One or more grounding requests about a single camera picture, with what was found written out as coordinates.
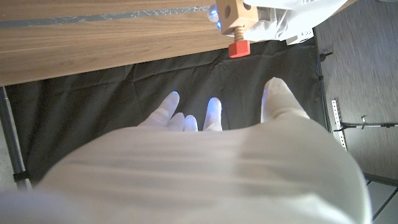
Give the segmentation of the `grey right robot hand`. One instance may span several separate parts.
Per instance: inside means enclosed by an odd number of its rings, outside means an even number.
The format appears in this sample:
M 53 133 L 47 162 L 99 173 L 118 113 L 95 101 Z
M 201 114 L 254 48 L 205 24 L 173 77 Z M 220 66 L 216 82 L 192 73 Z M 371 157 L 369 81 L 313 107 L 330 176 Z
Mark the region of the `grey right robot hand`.
M 179 99 L 74 150 L 34 189 L 1 192 L 1 222 L 371 223 L 358 163 L 280 78 L 247 128 L 223 130 L 212 98 L 199 131 Z

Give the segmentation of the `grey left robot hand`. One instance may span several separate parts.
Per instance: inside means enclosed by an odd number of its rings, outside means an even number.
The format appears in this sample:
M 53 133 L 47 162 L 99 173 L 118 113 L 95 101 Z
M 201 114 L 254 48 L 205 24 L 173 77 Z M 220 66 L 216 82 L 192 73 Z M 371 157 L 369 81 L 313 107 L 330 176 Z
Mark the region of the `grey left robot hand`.
M 257 8 L 258 21 L 244 31 L 244 39 L 287 40 L 332 16 L 346 0 L 242 0 Z

